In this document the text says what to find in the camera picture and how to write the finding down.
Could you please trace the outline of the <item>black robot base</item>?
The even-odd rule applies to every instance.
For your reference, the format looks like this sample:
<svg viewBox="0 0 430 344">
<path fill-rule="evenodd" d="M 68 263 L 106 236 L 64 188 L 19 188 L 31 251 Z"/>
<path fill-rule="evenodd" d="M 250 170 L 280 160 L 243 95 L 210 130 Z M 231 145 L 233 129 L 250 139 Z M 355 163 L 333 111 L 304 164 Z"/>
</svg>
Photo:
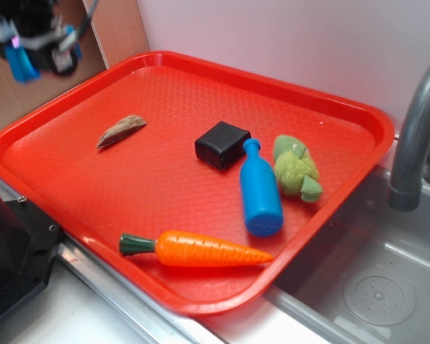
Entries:
<svg viewBox="0 0 430 344">
<path fill-rule="evenodd" d="M 0 321 L 47 287 L 61 238 L 34 203 L 0 197 Z"/>
</svg>

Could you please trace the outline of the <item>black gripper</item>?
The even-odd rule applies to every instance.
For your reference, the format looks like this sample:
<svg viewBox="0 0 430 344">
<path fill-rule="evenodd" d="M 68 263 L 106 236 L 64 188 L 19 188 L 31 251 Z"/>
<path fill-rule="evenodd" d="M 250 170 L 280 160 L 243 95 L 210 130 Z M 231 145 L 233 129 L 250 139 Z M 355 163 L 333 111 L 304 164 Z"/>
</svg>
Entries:
<svg viewBox="0 0 430 344">
<path fill-rule="evenodd" d="M 0 1 L 0 58 L 17 59 L 19 47 L 29 59 L 45 59 L 57 76 L 70 76 L 81 58 L 80 30 L 55 14 L 56 1 Z"/>
</svg>

